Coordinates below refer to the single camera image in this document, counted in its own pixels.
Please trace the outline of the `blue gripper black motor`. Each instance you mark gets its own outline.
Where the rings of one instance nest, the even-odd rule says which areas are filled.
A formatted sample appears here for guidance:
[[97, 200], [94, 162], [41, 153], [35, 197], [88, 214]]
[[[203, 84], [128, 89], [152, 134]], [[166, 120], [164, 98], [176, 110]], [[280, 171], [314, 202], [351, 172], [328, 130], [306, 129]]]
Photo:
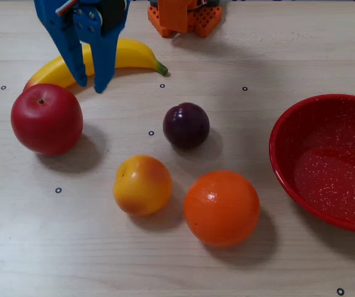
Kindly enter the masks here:
[[102, 93], [115, 74], [116, 46], [125, 27], [129, 1], [35, 1], [37, 16], [81, 86], [87, 74], [80, 41], [90, 45], [94, 89]]

